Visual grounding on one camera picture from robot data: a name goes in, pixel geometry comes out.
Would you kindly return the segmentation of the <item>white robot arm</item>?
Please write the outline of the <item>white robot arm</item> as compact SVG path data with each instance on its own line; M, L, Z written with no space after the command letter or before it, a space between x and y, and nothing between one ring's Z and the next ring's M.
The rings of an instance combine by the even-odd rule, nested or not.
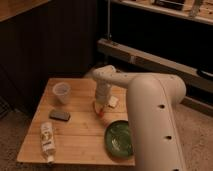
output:
M184 81L173 74L118 72L112 65L92 76L101 104L113 85L126 89L135 171L187 171L173 113L186 95Z

